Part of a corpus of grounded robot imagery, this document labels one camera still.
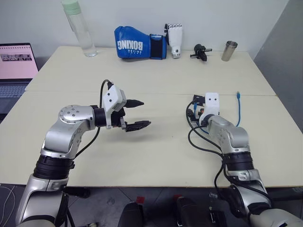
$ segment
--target water bottle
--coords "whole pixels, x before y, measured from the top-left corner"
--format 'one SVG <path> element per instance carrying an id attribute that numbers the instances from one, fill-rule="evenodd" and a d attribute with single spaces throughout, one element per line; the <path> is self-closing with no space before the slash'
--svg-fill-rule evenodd
<path id="1" fill-rule="evenodd" d="M 80 5 L 77 0 L 63 0 L 61 2 L 64 12 L 71 25 L 72 31 L 75 33 L 78 42 L 87 57 L 97 55 L 94 43 L 91 40 L 88 27 L 81 13 Z"/>

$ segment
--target table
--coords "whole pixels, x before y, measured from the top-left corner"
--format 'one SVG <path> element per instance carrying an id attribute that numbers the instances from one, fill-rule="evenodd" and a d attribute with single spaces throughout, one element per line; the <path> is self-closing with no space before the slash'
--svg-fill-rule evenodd
<path id="1" fill-rule="evenodd" d="M 129 99 L 145 105 L 126 109 L 129 123 L 150 120 L 140 131 L 101 129 L 96 141 L 75 160 L 69 186 L 212 187 L 219 158 L 192 147 L 185 108 L 192 95 L 138 94 L 121 85 Z M 93 105 L 98 92 L 27 91 L 0 124 L 0 182 L 26 184 L 47 130 L 66 105 Z M 303 135 L 276 96 L 242 96 L 240 126 L 250 137 L 254 166 L 265 186 L 303 185 Z M 236 123 L 236 96 L 220 95 L 221 116 Z M 84 147 L 94 136 L 82 137 Z M 198 146 L 213 148 L 193 136 Z M 229 183 L 221 175 L 218 184 Z"/>
<path id="2" fill-rule="evenodd" d="M 274 96 L 247 52 L 235 52 L 230 61 L 221 52 L 208 52 L 207 62 L 191 59 L 182 51 L 180 59 L 170 52 L 165 60 L 122 60 L 115 48 L 102 48 L 96 57 L 84 56 L 79 47 L 59 47 L 26 91 L 94 91 L 104 79 L 134 93 Z"/>

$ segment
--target green bottle cap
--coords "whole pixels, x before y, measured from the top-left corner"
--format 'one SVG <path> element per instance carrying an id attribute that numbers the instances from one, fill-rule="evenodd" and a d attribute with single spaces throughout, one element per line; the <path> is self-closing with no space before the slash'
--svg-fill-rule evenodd
<path id="1" fill-rule="evenodd" d="M 63 0 L 61 4 L 67 15 L 77 15 L 81 13 L 80 5 L 77 0 Z"/>

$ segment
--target stainless steel tumbler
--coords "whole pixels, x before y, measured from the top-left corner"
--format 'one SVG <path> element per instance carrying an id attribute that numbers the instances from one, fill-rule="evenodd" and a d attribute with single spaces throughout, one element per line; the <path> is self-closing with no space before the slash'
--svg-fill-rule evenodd
<path id="1" fill-rule="evenodd" d="M 238 44 L 236 42 L 227 41 L 226 47 L 224 49 L 224 52 L 223 52 L 221 60 L 222 61 L 229 61 L 229 59 L 232 56 L 232 53 L 235 51 L 235 49 L 237 48 L 237 46 L 238 46 Z"/>

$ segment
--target laptop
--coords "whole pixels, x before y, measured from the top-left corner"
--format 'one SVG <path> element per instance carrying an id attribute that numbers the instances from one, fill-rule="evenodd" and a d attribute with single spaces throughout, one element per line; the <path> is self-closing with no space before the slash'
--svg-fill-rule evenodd
<path id="1" fill-rule="evenodd" d="M 29 43 L 0 44 L 0 121 L 38 73 Z"/>

